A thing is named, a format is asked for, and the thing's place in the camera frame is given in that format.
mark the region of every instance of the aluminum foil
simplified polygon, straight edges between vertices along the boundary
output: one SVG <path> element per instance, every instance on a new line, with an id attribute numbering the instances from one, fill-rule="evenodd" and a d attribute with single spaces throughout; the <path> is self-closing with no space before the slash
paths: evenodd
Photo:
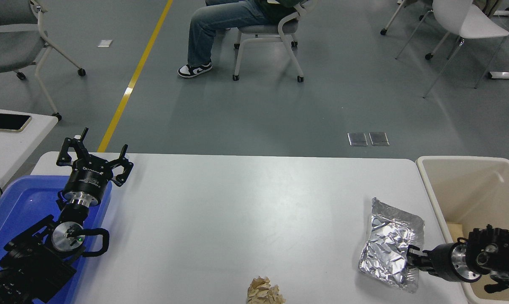
<path id="1" fill-rule="evenodd" d="M 372 200 L 369 239 L 361 252 L 359 270 L 384 283 L 414 293 L 418 269 L 406 267 L 409 245 L 424 243 L 424 220 L 417 215 Z"/>

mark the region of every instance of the gray floor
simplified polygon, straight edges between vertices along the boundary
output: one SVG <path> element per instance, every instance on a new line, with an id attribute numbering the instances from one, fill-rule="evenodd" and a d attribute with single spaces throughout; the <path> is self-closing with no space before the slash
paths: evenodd
<path id="1" fill-rule="evenodd" d="M 58 150 L 66 136 L 89 127 L 97 150 L 166 5 L 146 0 L 46 2 L 51 39 L 86 69 L 52 54 L 43 80 L 63 120 L 28 162 Z M 473 85 L 499 38 L 467 41 L 428 98 L 422 93 L 445 62 L 448 40 L 432 60 L 424 55 L 444 30 L 431 17 L 399 60 L 394 57 L 417 24 L 419 4 L 406 8 L 385 37 L 395 0 L 324 1 L 301 22 L 297 58 L 305 82 L 278 44 L 251 46 L 232 81 L 237 30 L 214 45 L 214 70 L 180 79 L 191 14 L 202 0 L 175 0 L 121 117 L 108 152 L 408 158 L 474 155 L 509 159 L 509 81 Z M 503 8 L 509 6 L 505 0 Z M 508 17 L 494 21 L 509 30 Z M 112 39 L 110 48 L 97 48 Z M 509 71 L 509 39 L 491 66 Z M 0 108 L 50 114 L 34 67 L 0 74 Z M 348 132 L 383 131 L 389 147 L 351 147 Z"/>

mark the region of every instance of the yellow floor line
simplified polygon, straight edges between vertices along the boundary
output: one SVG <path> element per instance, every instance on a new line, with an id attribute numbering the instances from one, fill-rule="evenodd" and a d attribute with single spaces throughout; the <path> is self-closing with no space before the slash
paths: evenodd
<path id="1" fill-rule="evenodd" d="M 146 63 L 146 60 L 148 59 L 148 56 L 149 56 L 150 52 L 152 51 L 155 40 L 157 39 L 157 36 L 159 35 L 160 28 L 162 26 L 162 23 L 164 23 L 164 19 L 166 18 L 166 15 L 168 14 L 168 10 L 170 10 L 170 6 L 172 5 L 172 2 L 173 2 L 173 0 L 168 0 L 164 10 L 162 11 L 159 21 L 158 21 L 157 25 L 155 26 L 152 36 L 150 37 L 148 45 L 146 46 L 146 49 L 144 50 L 144 54 L 142 54 L 142 57 L 140 58 L 140 61 L 138 62 L 138 65 L 136 66 L 135 73 L 133 74 L 133 77 L 131 77 L 131 81 L 129 81 L 129 85 L 127 86 L 127 89 L 125 89 L 125 93 L 123 94 L 123 97 L 121 98 L 121 102 L 119 103 L 119 106 L 116 109 L 116 113 L 114 114 L 114 117 L 112 117 L 112 121 L 110 121 L 110 125 L 108 125 L 108 129 L 106 129 L 106 133 L 104 133 L 103 140 L 101 140 L 99 148 L 97 149 L 97 152 L 106 151 L 106 147 L 108 146 L 108 143 L 110 143 L 110 139 L 112 138 L 112 135 L 114 134 L 114 131 L 116 130 L 119 119 L 121 118 L 121 115 L 123 114 L 123 110 L 125 110 L 125 106 L 127 106 L 127 102 L 129 102 L 129 98 L 131 97 L 131 92 L 133 92 L 136 82 L 138 81 L 138 77 L 140 76 L 140 73 L 142 72 L 142 69 L 144 68 L 144 64 Z"/>

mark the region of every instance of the crumpled paper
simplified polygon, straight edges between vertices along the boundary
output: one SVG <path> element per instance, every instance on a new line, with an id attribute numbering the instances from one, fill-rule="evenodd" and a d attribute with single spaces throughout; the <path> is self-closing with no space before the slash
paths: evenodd
<path id="1" fill-rule="evenodd" d="M 272 286 L 268 277 L 253 279 L 247 289 L 247 304 L 283 304 L 284 302 L 287 301 L 282 294 L 279 294 L 279 286 Z"/>

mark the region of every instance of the person's leg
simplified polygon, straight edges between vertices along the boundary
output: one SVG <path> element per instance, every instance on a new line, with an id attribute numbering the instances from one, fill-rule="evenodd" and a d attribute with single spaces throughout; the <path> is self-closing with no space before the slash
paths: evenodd
<path id="1" fill-rule="evenodd" d="M 187 63 L 196 67 L 210 62 L 216 30 L 269 23 L 254 0 L 199 8 L 191 19 Z"/>
<path id="2" fill-rule="evenodd" d="M 239 2 L 240 0 L 206 0 L 206 6 Z"/>

